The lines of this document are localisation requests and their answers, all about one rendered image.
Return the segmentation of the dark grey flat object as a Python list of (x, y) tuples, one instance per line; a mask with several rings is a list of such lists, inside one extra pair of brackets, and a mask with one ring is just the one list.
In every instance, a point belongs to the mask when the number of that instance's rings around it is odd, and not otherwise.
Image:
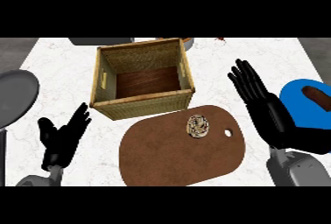
[(76, 46), (113, 46), (128, 44), (135, 41), (135, 38), (70, 38)]

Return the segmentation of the grey round pan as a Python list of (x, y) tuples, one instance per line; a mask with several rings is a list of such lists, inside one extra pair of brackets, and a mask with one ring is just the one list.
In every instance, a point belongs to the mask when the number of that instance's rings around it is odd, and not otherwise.
[(27, 70), (0, 73), (0, 186), (6, 185), (6, 127), (32, 109), (39, 88), (37, 77)]

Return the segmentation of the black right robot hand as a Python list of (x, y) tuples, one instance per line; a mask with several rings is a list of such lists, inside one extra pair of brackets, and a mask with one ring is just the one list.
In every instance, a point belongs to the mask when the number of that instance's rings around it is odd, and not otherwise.
[(278, 150), (292, 148), (320, 155), (331, 152), (331, 129), (298, 127), (286, 105), (268, 91), (252, 64), (240, 59), (236, 64), (228, 77), (246, 103), (262, 139)]

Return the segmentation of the brown wooden cutting board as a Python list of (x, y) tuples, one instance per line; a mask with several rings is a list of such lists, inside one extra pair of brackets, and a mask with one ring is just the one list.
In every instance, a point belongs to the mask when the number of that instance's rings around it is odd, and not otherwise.
[[(207, 136), (188, 134), (190, 118), (207, 118)], [(137, 122), (122, 139), (119, 168), (128, 186), (188, 186), (234, 172), (244, 134), (231, 113), (207, 105)]]

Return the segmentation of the square wicker basket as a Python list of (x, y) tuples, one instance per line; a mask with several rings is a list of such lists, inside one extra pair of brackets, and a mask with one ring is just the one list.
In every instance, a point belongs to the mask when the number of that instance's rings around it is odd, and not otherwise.
[(182, 38), (98, 48), (89, 106), (111, 120), (184, 110), (194, 93)]

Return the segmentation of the blue plate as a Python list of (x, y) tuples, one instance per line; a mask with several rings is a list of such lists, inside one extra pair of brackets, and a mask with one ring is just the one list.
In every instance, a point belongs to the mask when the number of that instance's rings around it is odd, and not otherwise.
[(306, 97), (305, 87), (317, 88), (331, 97), (331, 86), (317, 80), (299, 79), (284, 85), (280, 99), (292, 114), (295, 124), (298, 127), (331, 130), (331, 111), (326, 111)]

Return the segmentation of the beige swirled cupcake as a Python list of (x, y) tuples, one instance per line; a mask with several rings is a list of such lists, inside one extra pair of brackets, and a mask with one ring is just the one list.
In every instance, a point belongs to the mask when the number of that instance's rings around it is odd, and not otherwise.
[(187, 132), (191, 137), (203, 138), (207, 136), (210, 124), (203, 115), (193, 115), (187, 123)]

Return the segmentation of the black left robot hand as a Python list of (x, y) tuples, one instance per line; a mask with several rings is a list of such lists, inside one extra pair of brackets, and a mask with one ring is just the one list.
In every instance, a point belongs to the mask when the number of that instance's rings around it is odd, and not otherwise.
[(42, 117), (37, 120), (40, 141), (46, 146), (42, 163), (42, 169), (45, 171), (49, 171), (49, 167), (55, 165), (67, 168), (71, 163), (79, 147), (79, 141), (92, 121), (88, 109), (89, 105), (83, 102), (69, 123), (60, 129), (46, 117)]

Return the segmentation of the brown elongated food item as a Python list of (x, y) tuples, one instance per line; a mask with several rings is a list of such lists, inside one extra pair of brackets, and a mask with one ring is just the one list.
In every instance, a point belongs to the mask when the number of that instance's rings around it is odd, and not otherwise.
[(331, 96), (320, 90), (317, 87), (305, 86), (302, 88), (302, 92), (306, 98), (314, 101), (318, 106), (326, 110), (326, 112), (331, 111)]

